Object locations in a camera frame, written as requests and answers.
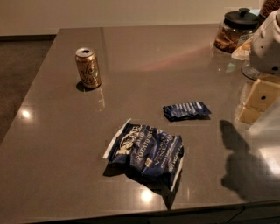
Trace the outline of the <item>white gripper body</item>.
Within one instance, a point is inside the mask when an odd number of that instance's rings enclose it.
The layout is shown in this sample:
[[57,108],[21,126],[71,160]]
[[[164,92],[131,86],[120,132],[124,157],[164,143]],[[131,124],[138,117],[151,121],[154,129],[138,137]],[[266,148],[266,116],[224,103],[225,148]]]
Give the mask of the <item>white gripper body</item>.
[[256,30],[249,57],[259,72],[280,74],[280,9],[272,11]]

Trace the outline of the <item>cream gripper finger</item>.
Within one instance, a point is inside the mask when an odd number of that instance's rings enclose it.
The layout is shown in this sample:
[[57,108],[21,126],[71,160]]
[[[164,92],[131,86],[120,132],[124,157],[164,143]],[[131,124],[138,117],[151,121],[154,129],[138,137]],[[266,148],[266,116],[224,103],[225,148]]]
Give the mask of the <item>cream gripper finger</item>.
[[237,120],[242,123],[252,124],[261,116],[261,114],[262,112],[260,110],[241,105],[237,111]]
[[263,112],[279,97],[280,78],[277,76],[262,76],[253,83],[245,101],[245,106]]

